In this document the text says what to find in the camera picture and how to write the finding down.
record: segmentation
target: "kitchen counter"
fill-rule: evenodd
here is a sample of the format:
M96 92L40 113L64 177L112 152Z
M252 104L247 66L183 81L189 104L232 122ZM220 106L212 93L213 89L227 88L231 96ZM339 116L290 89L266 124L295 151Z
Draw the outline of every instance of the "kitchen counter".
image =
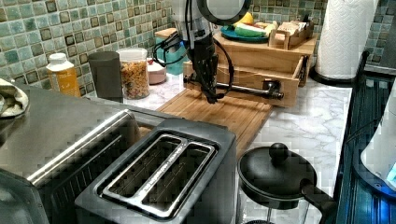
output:
M150 95L141 100L124 100L155 110L183 91L182 76L167 75L163 84L150 86ZM308 79L298 90L297 104L291 108L274 106L270 118L255 136L247 149L284 143L291 151L306 158L317 171L318 184L324 192L333 195L338 163L352 90L329 87ZM245 223L253 219L266 219L267 209L243 193L241 194L241 219ZM272 211L271 221L276 224L298 223L304 216L306 203L289 211ZM318 223L321 214L310 205L305 223Z

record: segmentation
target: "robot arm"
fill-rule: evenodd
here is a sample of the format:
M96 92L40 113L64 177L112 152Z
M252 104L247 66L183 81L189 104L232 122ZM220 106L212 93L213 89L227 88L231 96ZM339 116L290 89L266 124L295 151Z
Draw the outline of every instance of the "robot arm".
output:
M184 42L195 73L192 81L210 104L224 94L216 94L218 55L209 22L228 25L239 21L248 11L251 0L172 0L173 19L178 37Z

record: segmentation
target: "black pot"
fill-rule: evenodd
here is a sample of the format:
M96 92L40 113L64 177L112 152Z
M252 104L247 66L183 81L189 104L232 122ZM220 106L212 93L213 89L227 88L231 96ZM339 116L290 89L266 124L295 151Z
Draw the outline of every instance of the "black pot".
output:
M316 187L314 167L281 144L257 147L245 152L237 164L240 188L256 203L287 210L301 199L312 203L322 214L320 224L332 223L337 204Z

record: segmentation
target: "jar with lid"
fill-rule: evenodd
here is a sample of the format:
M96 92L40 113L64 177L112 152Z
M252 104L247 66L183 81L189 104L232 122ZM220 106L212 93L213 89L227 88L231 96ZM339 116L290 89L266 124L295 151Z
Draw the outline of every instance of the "jar with lid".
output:
M53 90L66 95L80 97L77 72L75 66L67 61L64 53L54 53L49 56L47 65L50 85Z
M142 99L149 95L146 49L119 49L122 93L126 99Z

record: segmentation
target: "green plate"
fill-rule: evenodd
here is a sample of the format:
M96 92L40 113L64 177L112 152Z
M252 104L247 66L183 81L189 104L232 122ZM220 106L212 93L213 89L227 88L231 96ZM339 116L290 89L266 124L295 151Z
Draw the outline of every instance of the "green plate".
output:
M240 36L235 33L235 30L231 28L230 26L223 26L220 29L222 36L224 38L230 39L230 40L236 40L236 41L243 41L243 42L249 42L249 43L266 43L268 42L268 37L265 36L259 36L259 37L245 37L245 36Z

